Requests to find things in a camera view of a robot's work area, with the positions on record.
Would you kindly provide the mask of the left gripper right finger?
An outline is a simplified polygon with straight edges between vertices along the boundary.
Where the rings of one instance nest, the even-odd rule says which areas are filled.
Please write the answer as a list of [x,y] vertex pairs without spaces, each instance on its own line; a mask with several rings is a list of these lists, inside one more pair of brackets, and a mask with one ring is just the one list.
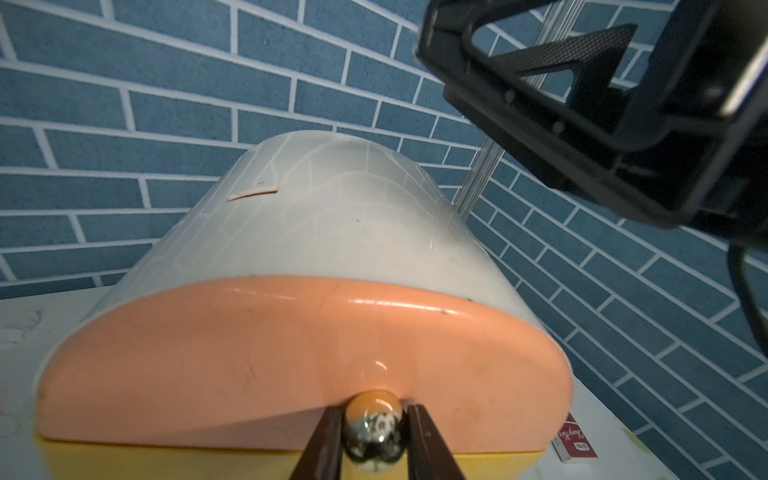
[[408,406],[407,439],[409,480],[465,479],[425,406]]

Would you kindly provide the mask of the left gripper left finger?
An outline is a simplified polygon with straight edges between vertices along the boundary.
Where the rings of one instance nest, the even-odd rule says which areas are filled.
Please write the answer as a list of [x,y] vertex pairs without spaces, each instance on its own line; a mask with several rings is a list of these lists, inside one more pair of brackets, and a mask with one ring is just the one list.
[[290,480],[339,480],[342,473],[344,410],[328,407],[320,418]]

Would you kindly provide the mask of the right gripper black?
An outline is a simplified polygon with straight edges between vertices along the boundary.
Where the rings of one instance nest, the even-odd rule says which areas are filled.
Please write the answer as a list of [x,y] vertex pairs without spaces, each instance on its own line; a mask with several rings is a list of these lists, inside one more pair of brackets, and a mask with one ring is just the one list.
[[639,86],[632,25],[488,55],[480,28],[539,1],[432,1],[416,55],[444,97],[546,186],[660,228],[767,247],[767,4],[681,1]]

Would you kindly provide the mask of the pink orange top drawer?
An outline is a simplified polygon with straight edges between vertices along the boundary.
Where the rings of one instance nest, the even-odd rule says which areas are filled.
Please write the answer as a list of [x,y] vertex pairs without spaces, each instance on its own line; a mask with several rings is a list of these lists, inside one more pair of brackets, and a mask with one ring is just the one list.
[[573,398],[540,328],[471,300],[379,283],[198,283],[93,317],[48,361],[48,439],[299,450],[323,410],[372,390],[424,405],[456,453],[544,449]]

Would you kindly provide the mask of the white round drawer cabinet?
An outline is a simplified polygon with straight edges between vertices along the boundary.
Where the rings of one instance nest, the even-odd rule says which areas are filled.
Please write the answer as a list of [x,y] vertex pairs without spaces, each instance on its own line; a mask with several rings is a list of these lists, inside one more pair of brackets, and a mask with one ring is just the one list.
[[378,143],[296,131],[245,152],[87,313],[205,281],[362,280],[540,319],[412,160]]

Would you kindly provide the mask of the yellow drawer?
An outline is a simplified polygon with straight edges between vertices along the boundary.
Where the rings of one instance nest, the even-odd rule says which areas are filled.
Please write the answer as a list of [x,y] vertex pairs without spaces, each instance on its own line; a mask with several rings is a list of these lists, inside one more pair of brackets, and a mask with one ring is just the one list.
[[[289,479],[299,451],[248,451],[53,441],[33,434],[53,479]],[[518,479],[546,453],[456,454],[466,479]],[[369,473],[342,456],[341,479],[407,479],[407,455]]]

